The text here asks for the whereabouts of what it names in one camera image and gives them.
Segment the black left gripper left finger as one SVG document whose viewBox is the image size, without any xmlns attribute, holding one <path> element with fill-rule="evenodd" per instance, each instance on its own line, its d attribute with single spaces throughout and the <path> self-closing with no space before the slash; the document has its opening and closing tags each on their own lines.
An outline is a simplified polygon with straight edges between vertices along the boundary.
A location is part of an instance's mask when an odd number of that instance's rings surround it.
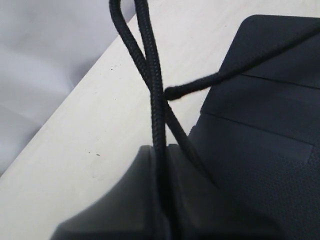
<svg viewBox="0 0 320 240">
<path fill-rule="evenodd" d="M 102 198 L 58 225 L 53 240 L 165 240 L 167 224 L 155 153 L 141 146 L 120 181 Z"/>
</svg>

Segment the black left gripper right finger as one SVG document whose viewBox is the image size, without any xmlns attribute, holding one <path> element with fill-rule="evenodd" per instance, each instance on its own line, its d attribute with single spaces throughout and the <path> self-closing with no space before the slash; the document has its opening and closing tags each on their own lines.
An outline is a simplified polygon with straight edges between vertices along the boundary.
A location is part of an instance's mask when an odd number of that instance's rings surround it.
<svg viewBox="0 0 320 240">
<path fill-rule="evenodd" d="M 245 209 L 203 177 L 178 145 L 167 147 L 167 162 L 184 240 L 250 239 Z"/>
</svg>

